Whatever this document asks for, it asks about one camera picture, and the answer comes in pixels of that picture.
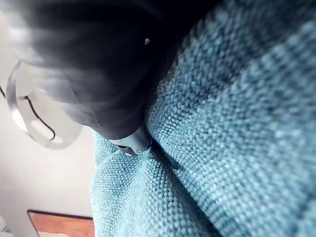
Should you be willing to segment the right robot hand black cloth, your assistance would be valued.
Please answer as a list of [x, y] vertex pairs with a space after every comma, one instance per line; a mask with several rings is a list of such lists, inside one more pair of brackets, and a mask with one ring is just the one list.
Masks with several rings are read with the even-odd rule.
[[152, 137], [143, 106], [152, 71], [216, 0], [3, 0], [17, 57], [40, 92], [129, 155]]

